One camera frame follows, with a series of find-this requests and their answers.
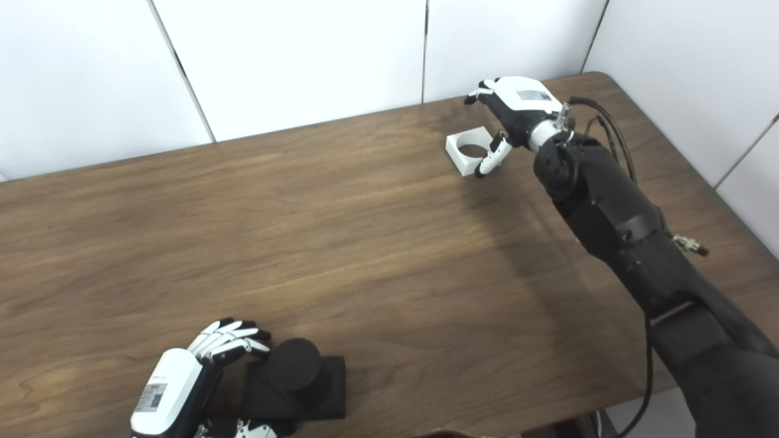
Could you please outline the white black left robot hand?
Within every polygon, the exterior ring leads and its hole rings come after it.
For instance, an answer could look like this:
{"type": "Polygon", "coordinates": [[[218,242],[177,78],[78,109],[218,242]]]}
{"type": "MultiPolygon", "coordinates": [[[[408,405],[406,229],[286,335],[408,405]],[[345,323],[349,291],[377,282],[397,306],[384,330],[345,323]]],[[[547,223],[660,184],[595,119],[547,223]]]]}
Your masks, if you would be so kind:
{"type": "Polygon", "coordinates": [[[244,355],[270,356],[271,333],[254,321],[226,317],[187,347],[161,355],[130,418],[133,437],[287,437],[292,422],[244,417],[207,418],[223,369],[244,355]]]}

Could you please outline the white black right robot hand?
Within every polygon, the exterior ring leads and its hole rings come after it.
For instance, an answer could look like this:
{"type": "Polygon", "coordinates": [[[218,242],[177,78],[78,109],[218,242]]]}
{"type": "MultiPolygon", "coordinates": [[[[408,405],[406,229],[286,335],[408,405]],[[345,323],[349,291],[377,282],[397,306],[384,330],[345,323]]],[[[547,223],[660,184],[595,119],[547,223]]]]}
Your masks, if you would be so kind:
{"type": "Polygon", "coordinates": [[[533,78],[482,80],[476,90],[464,98],[465,105],[478,102],[483,103],[499,121],[501,130],[475,167],[477,178],[495,170],[515,148],[537,153],[549,139],[567,130],[567,105],[533,78]]]}

